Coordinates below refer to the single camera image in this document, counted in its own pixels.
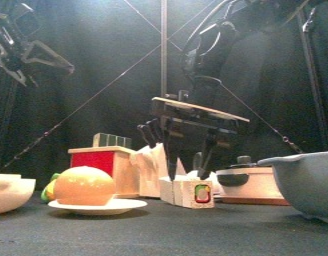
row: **white bowl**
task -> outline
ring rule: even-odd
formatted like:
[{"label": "white bowl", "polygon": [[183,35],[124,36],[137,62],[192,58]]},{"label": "white bowl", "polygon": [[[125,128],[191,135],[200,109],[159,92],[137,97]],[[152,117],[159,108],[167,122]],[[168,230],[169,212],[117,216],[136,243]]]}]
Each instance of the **white bowl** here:
[{"label": "white bowl", "polygon": [[21,179],[20,175],[0,174],[0,213],[23,206],[35,191],[36,179]]}]

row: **gray table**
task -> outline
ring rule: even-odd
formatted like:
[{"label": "gray table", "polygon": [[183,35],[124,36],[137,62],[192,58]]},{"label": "gray table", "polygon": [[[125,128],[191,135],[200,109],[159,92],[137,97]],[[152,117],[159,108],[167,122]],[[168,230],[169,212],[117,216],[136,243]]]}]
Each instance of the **gray table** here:
[{"label": "gray table", "polygon": [[156,199],[115,216],[51,208],[36,192],[0,215],[0,256],[328,255],[328,224],[290,206],[185,209]]}]

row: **black backdrop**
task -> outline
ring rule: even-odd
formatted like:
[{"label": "black backdrop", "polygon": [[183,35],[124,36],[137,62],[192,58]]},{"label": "black backdrop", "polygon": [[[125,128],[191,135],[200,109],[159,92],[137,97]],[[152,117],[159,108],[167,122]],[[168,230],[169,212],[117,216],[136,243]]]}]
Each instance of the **black backdrop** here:
[{"label": "black backdrop", "polygon": [[[0,1],[0,12],[8,13],[17,2]],[[64,79],[51,71],[39,76],[37,88],[16,86],[0,70],[0,171],[37,178],[43,188],[53,172],[69,167],[68,149],[89,147],[96,133],[132,138],[135,150],[144,146],[136,126],[152,118],[151,98],[160,96],[161,5],[153,0],[24,2],[36,10],[43,26],[35,38],[76,66],[75,74]],[[169,40],[179,48],[219,2],[168,1],[168,35],[175,33]],[[276,33],[258,33],[239,42],[220,73],[224,85],[306,152],[328,150],[328,137],[327,143],[322,140],[328,133],[328,2],[319,10],[312,45],[326,131],[318,122],[296,20]],[[190,89],[175,45],[168,43],[168,93]],[[251,125],[246,135],[230,139],[231,148],[215,152],[211,168],[234,164],[244,154],[254,161],[295,154],[222,88],[215,109],[250,118]],[[59,123],[21,159],[1,169]],[[188,170],[203,136],[204,131],[190,129],[181,151]]]}]

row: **yellow fruit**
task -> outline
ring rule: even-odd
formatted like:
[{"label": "yellow fruit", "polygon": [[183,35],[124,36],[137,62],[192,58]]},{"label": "yellow fruit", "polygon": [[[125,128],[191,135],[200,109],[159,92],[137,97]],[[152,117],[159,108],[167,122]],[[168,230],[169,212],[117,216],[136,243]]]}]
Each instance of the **yellow fruit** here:
[{"label": "yellow fruit", "polygon": [[103,170],[80,166],[61,173],[56,179],[53,193],[60,204],[105,205],[113,198],[116,185]]},{"label": "yellow fruit", "polygon": [[53,194],[53,187],[55,187],[55,182],[56,182],[56,179],[48,184],[47,186],[47,197],[48,197],[48,200],[49,201],[53,201],[56,198],[55,198],[55,194]]}]

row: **red box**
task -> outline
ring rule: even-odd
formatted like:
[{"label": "red box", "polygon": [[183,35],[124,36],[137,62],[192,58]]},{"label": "red box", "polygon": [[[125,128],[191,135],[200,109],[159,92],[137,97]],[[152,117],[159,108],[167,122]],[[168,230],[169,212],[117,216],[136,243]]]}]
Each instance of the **red box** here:
[{"label": "red box", "polygon": [[139,171],[132,166],[129,155],[132,149],[120,146],[69,149],[71,167],[89,166],[107,172],[115,180],[116,197],[139,196]]}]

